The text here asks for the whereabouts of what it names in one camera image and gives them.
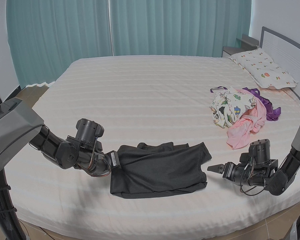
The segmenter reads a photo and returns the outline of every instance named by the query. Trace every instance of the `white headboard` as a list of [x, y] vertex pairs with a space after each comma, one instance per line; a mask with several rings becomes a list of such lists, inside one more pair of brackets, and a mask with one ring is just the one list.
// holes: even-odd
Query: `white headboard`
[[271, 29], [262, 27], [260, 47], [275, 63], [287, 70], [299, 83], [292, 91], [300, 99], [300, 44]]

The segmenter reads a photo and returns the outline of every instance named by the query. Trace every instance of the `black baseboard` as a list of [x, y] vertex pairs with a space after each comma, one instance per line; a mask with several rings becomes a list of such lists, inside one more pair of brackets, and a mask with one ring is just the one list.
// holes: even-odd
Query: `black baseboard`
[[6, 101], [9, 100], [9, 99], [12, 99], [12, 98], [14, 98], [14, 97], [16, 97], [17, 94], [20, 93], [20, 91], [21, 91], [21, 87], [18, 86], [18, 87], [17, 87], [17, 88], [9, 95], [9, 97], [6, 98]]

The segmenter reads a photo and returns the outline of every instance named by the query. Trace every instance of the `green curtain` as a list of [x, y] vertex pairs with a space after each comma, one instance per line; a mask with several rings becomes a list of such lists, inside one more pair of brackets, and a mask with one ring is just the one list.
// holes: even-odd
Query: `green curtain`
[[110, 0], [114, 55], [221, 57], [249, 34], [251, 0]]
[[108, 0], [7, 0], [7, 29], [21, 88], [55, 81], [80, 58], [112, 56]]

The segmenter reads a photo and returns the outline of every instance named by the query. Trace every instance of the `pink clothing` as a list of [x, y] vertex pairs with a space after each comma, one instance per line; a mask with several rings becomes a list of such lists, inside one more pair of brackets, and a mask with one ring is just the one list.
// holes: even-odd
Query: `pink clothing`
[[[251, 94], [247, 90], [237, 90]], [[250, 131], [257, 133], [267, 120], [267, 110], [260, 99], [256, 98], [256, 106], [248, 110], [233, 126], [228, 129], [227, 143], [232, 149], [239, 149], [249, 144]]]

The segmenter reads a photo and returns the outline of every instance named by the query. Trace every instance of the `tile floor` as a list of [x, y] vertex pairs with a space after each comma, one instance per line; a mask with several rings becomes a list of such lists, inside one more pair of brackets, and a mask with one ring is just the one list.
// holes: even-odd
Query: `tile floor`
[[[47, 86], [28, 87], [22, 90], [17, 97], [24, 100], [29, 106], [32, 107], [47, 89]], [[292, 223], [296, 220], [296, 218], [299, 217], [299, 215], [300, 202], [286, 210], [278, 212], [258, 222], [255, 225], [247, 227], [243, 230], [235, 231], [228, 235], [210, 238], [209, 240], [267, 240], [268, 238], [279, 240], [285, 236], [286, 229], [290, 228]], [[25, 231], [28, 230], [31, 240], [76, 240], [76, 238], [63, 236], [47, 229], [41, 229], [40, 227], [27, 222], [24, 222], [22, 228]], [[5, 237], [0, 230], [0, 240], [4, 239]]]

